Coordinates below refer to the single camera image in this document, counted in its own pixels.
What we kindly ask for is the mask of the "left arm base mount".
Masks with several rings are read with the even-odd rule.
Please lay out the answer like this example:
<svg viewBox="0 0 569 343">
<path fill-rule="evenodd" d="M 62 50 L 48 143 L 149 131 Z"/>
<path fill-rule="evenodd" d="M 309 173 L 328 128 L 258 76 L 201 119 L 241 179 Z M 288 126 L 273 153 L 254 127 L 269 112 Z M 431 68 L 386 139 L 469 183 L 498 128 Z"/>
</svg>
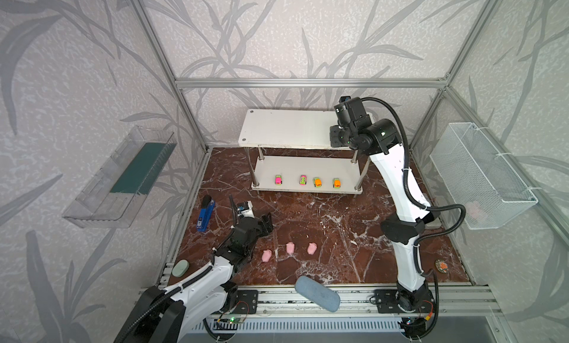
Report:
<svg viewBox="0 0 569 343">
<path fill-rule="evenodd" d="M 258 303 L 259 291 L 237 290 L 228 294 L 222 312 L 242 315 L 255 314 Z"/>
</svg>

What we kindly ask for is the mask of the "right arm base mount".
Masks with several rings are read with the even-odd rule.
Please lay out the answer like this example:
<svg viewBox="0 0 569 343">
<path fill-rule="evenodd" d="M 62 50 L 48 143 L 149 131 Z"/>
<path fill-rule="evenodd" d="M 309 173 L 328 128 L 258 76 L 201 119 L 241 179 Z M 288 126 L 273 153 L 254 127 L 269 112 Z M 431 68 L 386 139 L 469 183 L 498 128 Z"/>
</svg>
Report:
<svg viewBox="0 0 569 343">
<path fill-rule="evenodd" d="M 401 294 L 397 289 L 375 290 L 368 301 L 376 307 L 378 313 L 422 315 L 431 313 L 436 302 L 432 294 L 412 297 Z"/>
</svg>

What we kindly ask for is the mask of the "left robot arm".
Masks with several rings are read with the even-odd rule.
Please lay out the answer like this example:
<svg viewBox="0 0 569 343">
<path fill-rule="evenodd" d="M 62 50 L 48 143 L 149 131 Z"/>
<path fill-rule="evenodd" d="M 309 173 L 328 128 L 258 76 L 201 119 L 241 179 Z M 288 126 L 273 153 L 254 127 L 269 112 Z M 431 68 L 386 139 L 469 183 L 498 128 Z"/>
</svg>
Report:
<svg viewBox="0 0 569 343">
<path fill-rule="evenodd" d="M 211 314 L 235 308 L 237 284 L 231 279 L 251 262 L 258 240 L 273 229 L 270 213 L 259 218 L 251 210 L 235 215 L 230 235 L 209 263 L 175 285 L 147 289 L 114 341 L 178 342 Z"/>
</svg>

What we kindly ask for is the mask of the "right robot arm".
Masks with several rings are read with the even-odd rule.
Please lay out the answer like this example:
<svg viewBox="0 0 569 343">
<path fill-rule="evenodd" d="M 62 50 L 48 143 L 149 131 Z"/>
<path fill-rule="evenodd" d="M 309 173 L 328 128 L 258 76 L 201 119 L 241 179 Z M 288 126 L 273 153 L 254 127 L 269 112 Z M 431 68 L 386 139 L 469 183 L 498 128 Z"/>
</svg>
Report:
<svg viewBox="0 0 569 343">
<path fill-rule="evenodd" d="M 396 211 L 381 228 L 391 241 L 397 263 L 397 288 L 402 299 L 422 301 L 428 293 L 428 273 L 422 268 L 420 244 L 429 239 L 426 224 L 442 212 L 458 211 L 456 223 L 438 235 L 457 230 L 465 221 L 465 205 L 436 207 L 423 196 L 410 166 L 410 147 L 394 108 L 376 97 L 341 97 L 335 105 L 337 124 L 330 127 L 330 144 L 366 154 L 390 191 Z"/>
</svg>

